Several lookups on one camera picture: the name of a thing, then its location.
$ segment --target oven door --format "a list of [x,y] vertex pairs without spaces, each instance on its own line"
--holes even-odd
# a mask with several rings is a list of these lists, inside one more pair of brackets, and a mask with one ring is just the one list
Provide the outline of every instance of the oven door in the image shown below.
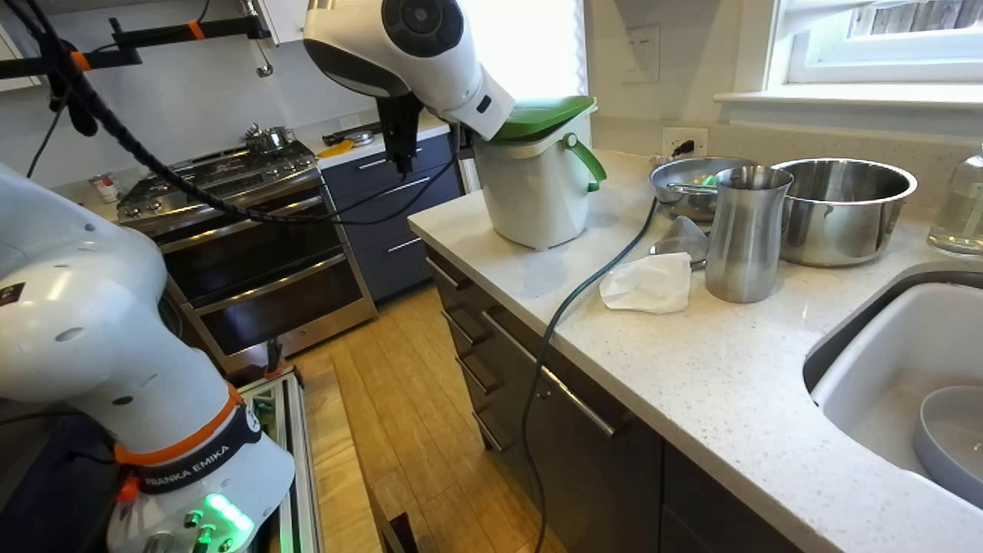
[[[323,196],[302,196],[269,216],[326,216]],[[269,287],[341,252],[332,222],[260,226],[228,222],[194,228],[189,238],[158,242],[166,270],[189,309],[207,309],[257,287]]]
[[268,366],[369,318],[374,304],[326,219],[320,187],[260,205],[269,216],[320,216],[305,226],[213,219],[158,239],[170,295],[225,373]]

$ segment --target sink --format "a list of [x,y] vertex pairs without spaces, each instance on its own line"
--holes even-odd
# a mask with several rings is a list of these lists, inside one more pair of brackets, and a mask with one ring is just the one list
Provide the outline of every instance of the sink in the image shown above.
[[917,406],[983,385],[983,267],[916,267],[843,320],[806,364],[818,410],[884,462],[923,474]]

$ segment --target green light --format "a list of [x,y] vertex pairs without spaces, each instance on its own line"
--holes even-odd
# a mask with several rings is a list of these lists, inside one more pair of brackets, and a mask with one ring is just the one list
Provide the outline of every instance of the green light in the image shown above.
[[236,511],[225,496],[207,496],[207,511],[214,521],[228,522],[228,534],[213,534],[214,541],[222,541],[228,551],[240,551],[248,545],[254,522],[241,511]]

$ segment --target white sink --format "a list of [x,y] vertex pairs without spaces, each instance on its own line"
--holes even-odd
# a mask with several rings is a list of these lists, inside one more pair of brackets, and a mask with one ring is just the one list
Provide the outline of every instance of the white sink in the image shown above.
[[863,328],[839,332],[843,347],[812,396],[850,439],[923,477],[916,459],[922,396],[983,385],[983,289],[922,281],[884,301],[859,310]]

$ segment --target green lid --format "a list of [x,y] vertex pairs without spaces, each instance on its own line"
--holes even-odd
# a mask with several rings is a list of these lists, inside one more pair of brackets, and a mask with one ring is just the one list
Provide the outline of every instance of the green lid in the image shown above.
[[592,107],[590,96],[520,102],[511,119],[492,138],[492,144],[545,138],[587,107]]

